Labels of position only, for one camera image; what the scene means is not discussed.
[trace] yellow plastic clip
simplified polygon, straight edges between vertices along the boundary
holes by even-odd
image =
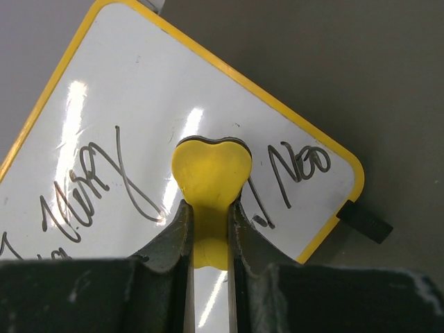
[[[173,176],[194,212],[194,268],[228,269],[228,208],[250,176],[251,153],[239,139],[188,137],[173,154]]]

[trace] black plastic piece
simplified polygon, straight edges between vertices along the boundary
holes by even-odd
[[[347,200],[336,216],[378,244],[381,244],[393,230],[386,221],[379,219],[351,200]]]

